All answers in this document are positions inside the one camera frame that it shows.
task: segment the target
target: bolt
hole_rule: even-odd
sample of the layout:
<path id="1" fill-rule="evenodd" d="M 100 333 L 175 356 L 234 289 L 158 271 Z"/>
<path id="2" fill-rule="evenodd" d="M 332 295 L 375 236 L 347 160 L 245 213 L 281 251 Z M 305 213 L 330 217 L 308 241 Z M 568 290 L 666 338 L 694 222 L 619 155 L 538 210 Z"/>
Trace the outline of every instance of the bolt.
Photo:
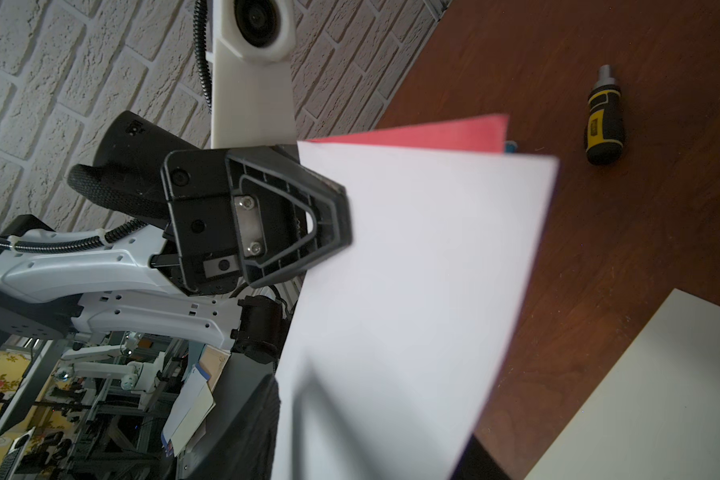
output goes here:
<path id="1" fill-rule="evenodd" d="M 252 210 L 253 207 L 256 206 L 256 202 L 253 200 L 253 197 L 250 197 L 249 195 L 240 197 L 237 204 L 246 210 Z"/>
<path id="2" fill-rule="evenodd" d="M 182 170 L 181 168 L 176 168 L 174 171 L 170 173 L 170 180 L 173 182 L 173 184 L 177 187 L 184 187 L 185 185 L 188 185 L 190 182 L 190 174 Z"/>
<path id="3" fill-rule="evenodd" d="M 248 251 L 251 255 L 258 255 L 262 252 L 262 245 L 259 242 L 251 242 L 251 244 L 248 245 Z"/>

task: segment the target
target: black and yellow screwdriver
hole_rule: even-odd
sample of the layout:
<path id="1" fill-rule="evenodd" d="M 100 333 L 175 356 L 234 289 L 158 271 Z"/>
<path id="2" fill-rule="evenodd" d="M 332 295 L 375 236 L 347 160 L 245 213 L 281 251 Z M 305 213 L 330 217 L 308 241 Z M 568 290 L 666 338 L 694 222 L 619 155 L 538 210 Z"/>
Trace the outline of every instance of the black and yellow screwdriver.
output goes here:
<path id="1" fill-rule="evenodd" d="M 590 93 L 590 121 L 584 134 L 586 158 L 592 165 L 612 164 L 624 150 L 620 101 L 621 88 L 611 76 L 610 65 L 603 65 Z"/>

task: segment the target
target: white brick wall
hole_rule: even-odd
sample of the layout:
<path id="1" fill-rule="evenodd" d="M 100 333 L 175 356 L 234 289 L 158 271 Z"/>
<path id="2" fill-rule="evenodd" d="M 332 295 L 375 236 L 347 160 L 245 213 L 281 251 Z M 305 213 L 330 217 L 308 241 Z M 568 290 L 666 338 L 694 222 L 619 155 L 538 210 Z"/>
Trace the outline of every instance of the white brick wall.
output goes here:
<path id="1" fill-rule="evenodd" d="M 0 230 L 25 213 L 58 230 L 123 223 L 65 179 L 123 110 L 207 145 L 193 3 L 0 0 Z M 372 128 L 447 3 L 295 0 L 299 136 Z"/>

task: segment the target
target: pink paper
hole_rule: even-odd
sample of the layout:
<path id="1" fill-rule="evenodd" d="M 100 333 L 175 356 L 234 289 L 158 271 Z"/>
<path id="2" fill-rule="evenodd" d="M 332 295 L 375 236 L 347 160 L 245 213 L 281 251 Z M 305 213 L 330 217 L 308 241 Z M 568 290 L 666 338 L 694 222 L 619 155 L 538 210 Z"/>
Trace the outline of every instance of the pink paper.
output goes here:
<path id="1" fill-rule="evenodd" d="M 504 151 L 509 116 L 482 115 L 466 120 L 441 121 L 411 127 L 387 128 L 361 134 L 310 140 L 317 143 L 384 145 L 388 147 L 465 150 L 485 153 Z"/>

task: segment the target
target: wooden table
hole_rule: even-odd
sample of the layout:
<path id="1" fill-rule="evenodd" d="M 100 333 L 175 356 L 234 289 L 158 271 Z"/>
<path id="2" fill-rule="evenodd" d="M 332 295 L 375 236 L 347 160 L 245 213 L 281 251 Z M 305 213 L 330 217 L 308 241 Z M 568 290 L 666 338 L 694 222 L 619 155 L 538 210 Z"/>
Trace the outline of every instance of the wooden table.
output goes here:
<path id="1" fill-rule="evenodd" d="M 605 63 L 627 141 L 596 168 L 582 142 Z M 561 162 L 475 431 L 522 478 L 673 287 L 720 305 L 720 1 L 453 0 L 378 127 L 494 112 L 520 152 Z"/>

